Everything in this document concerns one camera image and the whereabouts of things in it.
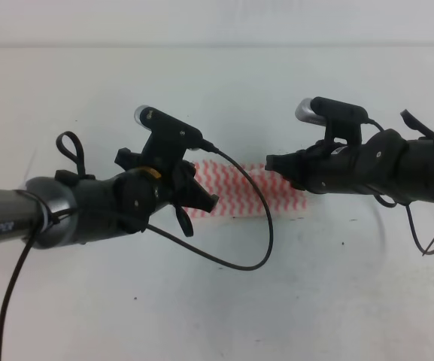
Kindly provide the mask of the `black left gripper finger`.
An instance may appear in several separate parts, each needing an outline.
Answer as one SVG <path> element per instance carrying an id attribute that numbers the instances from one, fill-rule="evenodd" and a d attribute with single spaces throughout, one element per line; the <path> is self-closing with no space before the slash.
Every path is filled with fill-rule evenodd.
<path id="1" fill-rule="evenodd" d="M 128 148 L 120 148 L 117 151 L 114 163 L 121 167 L 121 174 L 141 173 L 141 154 L 134 153 Z"/>
<path id="2" fill-rule="evenodd" d="M 175 169 L 175 201 L 185 207 L 211 213 L 217 205 L 217 195 L 210 194 L 195 179 L 194 165 L 179 165 Z"/>

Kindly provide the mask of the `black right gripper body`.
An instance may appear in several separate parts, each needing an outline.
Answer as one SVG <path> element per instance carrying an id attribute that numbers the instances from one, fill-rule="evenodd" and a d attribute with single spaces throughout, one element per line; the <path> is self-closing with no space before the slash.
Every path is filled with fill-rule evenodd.
<path id="1" fill-rule="evenodd" d="M 375 142 L 346 146 L 318 141 L 302 154 L 302 168 L 308 174 L 308 192 L 315 194 L 362 194 L 375 191 L 365 184 L 366 172 L 375 164 Z"/>

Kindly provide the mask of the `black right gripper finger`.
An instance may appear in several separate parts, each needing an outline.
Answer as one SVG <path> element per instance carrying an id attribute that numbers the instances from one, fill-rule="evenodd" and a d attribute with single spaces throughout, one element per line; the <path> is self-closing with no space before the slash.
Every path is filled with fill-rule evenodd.
<path id="1" fill-rule="evenodd" d="M 277 173 L 296 173 L 301 168 L 302 154 L 300 152 L 266 156 L 266 171 L 274 171 Z"/>
<path id="2" fill-rule="evenodd" d="M 292 171 L 284 175 L 286 180 L 293 189 L 308 190 L 308 174 L 306 171 Z"/>

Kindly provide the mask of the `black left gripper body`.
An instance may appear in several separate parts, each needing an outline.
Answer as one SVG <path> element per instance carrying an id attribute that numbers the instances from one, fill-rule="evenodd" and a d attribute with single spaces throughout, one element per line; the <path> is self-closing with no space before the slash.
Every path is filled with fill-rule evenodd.
<path id="1" fill-rule="evenodd" d="M 133 171 L 133 201 L 138 211 L 158 211 L 166 205 L 198 207 L 196 167 L 184 159 L 193 146 L 185 131 L 152 131 Z"/>

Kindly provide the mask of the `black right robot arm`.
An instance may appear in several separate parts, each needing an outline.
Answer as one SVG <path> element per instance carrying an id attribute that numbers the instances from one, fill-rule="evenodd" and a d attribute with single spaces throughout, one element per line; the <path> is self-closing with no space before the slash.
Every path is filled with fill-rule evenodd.
<path id="1" fill-rule="evenodd" d="M 434 132 L 407 110 L 401 117 L 421 134 L 419 139 L 405 140 L 393 129 L 358 145 L 325 138 L 295 153 L 268 155 L 265 169 L 314 194 L 387 196 L 401 205 L 434 203 Z"/>

